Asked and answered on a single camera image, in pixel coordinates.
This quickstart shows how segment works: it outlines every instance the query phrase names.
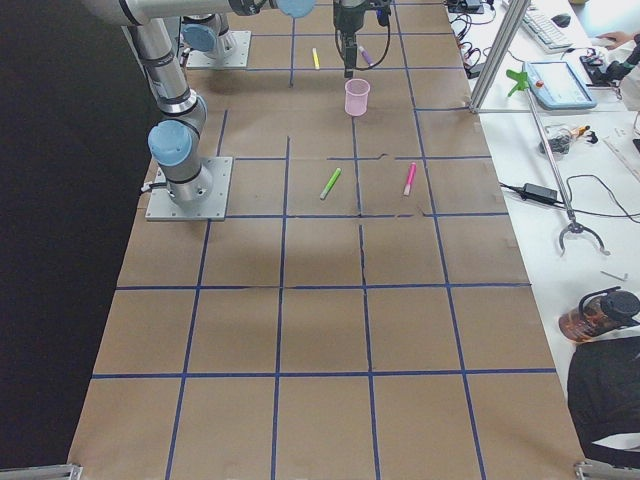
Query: green marker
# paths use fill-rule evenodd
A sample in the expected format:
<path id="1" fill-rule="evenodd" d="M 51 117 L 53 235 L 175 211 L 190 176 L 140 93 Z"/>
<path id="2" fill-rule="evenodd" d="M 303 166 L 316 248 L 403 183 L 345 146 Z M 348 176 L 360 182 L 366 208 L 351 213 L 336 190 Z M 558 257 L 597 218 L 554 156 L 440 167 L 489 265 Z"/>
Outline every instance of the green marker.
<path id="1" fill-rule="evenodd" d="M 324 200 L 325 198 L 327 198 L 327 195 L 329 195 L 329 192 L 335 185 L 336 180 L 338 180 L 338 177 L 340 176 L 341 173 L 342 173 L 342 169 L 336 168 L 336 171 L 333 172 L 333 175 L 331 175 L 331 178 L 327 182 L 327 185 L 324 187 L 324 190 L 320 194 L 320 200 Z"/>

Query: orange bottle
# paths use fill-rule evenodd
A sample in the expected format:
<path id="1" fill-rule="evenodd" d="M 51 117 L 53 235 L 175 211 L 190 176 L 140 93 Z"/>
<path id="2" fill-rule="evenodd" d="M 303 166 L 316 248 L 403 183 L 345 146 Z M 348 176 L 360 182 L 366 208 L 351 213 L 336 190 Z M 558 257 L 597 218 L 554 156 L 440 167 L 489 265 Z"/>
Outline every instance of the orange bottle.
<path id="1" fill-rule="evenodd" d="M 565 337 L 583 343 L 611 330 L 640 325 L 632 318 L 638 312 L 638 297 L 613 287 L 582 297 L 578 308 L 562 315 L 558 324 Z"/>

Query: pink cup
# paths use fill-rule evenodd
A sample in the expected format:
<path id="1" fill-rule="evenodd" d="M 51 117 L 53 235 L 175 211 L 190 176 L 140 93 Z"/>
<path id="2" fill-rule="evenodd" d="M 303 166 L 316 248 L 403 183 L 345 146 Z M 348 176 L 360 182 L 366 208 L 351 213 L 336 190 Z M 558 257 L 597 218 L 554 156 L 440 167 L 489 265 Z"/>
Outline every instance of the pink cup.
<path id="1" fill-rule="evenodd" d="M 361 78 L 352 78 L 345 83 L 344 111 L 352 117 L 363 115 L 367 111 L 369 90 L 371 90 L 369 83 Z"/>

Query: black backdrop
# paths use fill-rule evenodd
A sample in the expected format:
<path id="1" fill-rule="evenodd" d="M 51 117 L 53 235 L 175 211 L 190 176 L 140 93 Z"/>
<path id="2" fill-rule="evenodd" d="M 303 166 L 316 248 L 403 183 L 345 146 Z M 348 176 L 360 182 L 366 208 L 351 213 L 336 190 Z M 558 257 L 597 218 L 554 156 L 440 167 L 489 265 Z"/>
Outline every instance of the black backdrop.
<path id="1" fill-rule="evenodd" d="M 66 463 L 157 121 L 119 27 L 0 5 L 0 468 Z"/>

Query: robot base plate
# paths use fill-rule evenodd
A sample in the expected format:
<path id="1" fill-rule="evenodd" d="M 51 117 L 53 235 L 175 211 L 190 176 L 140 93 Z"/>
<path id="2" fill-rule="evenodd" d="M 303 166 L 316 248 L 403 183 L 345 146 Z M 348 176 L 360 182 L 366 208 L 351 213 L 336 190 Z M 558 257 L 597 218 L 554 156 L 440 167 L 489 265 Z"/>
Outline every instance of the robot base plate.
<path id="1" fill-rule="evenodd" d="M 154 188 L 150 194 L 149 206 L 145 215 L 148 221 L 188 221 L 213 220 L 222 221 L 227 214 L 229 187 L 231 186 L 232 157 L 211 157 L 202 160 L 202 168 L 206 168 L 213 177 L 211 193 L 200 202 L 174 203 L 166 188 Z M 165 182 L 160 169 L 154 182 Z"/>
<path id="2" fill-rule="evenodd" d="M 232 31 L 236 39 L 236 49 L 225 58 L 214 60 L 204 53 L 193 50 L 187 60 L 189 70 L 235 70 L 247 68 L 249 63 L 249 47 L 251 46 L 251 32 Z"/>

